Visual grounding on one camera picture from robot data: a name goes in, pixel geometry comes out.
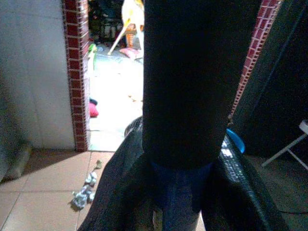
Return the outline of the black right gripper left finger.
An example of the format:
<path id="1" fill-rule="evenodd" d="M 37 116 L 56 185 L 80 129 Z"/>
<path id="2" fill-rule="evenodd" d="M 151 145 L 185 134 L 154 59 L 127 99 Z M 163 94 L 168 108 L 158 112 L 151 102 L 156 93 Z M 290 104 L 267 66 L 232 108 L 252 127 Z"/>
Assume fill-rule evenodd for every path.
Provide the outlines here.
<path id="1" fill-rule="evenodd" d="M 163 184 L 133 129 L 106 164 L 80 231 L 153 231 Z"/>

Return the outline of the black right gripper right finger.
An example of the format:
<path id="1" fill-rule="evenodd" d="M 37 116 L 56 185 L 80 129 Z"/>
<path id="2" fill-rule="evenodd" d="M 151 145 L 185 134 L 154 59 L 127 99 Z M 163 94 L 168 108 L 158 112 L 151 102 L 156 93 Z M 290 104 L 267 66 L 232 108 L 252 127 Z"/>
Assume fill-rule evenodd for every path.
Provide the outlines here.
<path id="1" fill-rule="evenodd" d="M 261 177 L 229 136 L 206 182 L 202 218 L 207 231 L 287 231 Z"/>

